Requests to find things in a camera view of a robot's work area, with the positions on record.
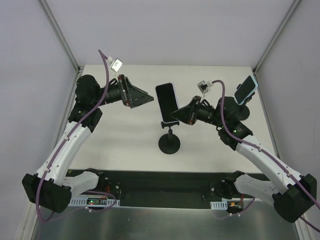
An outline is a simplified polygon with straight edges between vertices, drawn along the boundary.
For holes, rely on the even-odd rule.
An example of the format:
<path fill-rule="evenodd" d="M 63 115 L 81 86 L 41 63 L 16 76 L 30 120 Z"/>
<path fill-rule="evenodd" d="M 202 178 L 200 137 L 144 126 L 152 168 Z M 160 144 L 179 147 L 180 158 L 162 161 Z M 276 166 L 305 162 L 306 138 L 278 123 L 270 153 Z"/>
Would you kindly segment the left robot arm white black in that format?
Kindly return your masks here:
<path fill-rule="evenodd" d="M 99 195 L 106 191 L 106 177 L 101 170 L 88 168 L 81 174 L 66 178 L 67 171 L 84 142 L 94 132 L 103 112 L 100 107 L 122 102 L 131 109 L 152 102 L 154 97 L 134 86 L 123 74 L 100 87 L 89 74 L 76 82 L 75 105 L 58 144 L 34 173 L 27 173 L 22 179 L 30 202 L 36 210 L 46 208 L 54 213 L 62 213 L 72 198 L 92 191 Z"/>

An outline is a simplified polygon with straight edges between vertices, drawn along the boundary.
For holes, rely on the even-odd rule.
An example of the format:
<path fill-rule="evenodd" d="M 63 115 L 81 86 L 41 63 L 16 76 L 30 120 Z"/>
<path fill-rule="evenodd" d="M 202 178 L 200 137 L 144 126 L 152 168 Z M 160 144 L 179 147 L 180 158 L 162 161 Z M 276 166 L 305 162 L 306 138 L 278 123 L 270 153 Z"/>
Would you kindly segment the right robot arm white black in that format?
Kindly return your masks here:
<path fill-rule="evenodd" d="M 230 197 L 247 194 L 273 206 L 287 222 L 294 223 L 317 202 L 317 180 L 302 175 L 283 163 L 268 151 L 238 118 L 239 106 L 233 97 L 223 97 L 216 107 L 200 96 L 170 116 L 187 125 L 202 121 L 216 127 L 220 140 L 232 150 L 247 158 L 266 177 L 267 181 L 255 179 L 237 171 L 235 177 L 225 184 Z"/>

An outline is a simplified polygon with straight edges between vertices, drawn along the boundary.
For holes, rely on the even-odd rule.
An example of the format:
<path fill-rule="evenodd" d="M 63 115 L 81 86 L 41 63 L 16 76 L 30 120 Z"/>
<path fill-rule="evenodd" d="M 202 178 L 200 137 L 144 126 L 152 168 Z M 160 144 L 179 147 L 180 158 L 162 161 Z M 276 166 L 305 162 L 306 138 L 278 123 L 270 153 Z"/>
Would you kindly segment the phone with blue case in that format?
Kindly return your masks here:
<path fill-rule="evenodd" d="M 258 88 L 258 82 L 253 75 L 249 75 L 242 84 L 240 84 L 234 98 L 238 105 L 243 105 L 245 100 L 248 99 Z"/>

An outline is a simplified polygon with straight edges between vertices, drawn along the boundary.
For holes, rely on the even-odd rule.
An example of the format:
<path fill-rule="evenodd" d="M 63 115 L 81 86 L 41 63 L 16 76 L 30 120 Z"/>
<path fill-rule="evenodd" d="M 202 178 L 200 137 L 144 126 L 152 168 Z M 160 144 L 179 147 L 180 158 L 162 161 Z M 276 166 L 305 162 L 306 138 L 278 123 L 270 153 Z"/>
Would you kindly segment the black phone stand round base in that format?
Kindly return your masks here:
<path fill-rule="evenodd" d="M 180 125 L 179 121 L 174 121 L 174 122 L 161 122 L 161 127 L 162 129 L 168 127 L 168 133 L 162 135 L 158 141 L 158 147 L 159 149 L 167 155 L 172 155 L 178 152 L 178 150 L 181 147 L 181 142 L 180 139 L 173 134 L 172 127 L 177 125 Z"/>

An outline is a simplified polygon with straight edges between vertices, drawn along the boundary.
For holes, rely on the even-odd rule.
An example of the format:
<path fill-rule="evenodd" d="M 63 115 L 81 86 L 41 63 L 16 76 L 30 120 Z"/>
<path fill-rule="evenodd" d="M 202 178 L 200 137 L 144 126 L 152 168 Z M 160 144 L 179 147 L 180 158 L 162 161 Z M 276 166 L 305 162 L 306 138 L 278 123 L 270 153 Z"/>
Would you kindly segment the phone with purple case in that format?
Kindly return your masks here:
<path fill-rule="evenodd" d="M 173 123 L 177 119 L 171 116 L 171 113 L 179 109 L 175 87 L 171 82 L 157 85 L 155 92 L 160 107 L 162 121 L 164 123 Z"/>

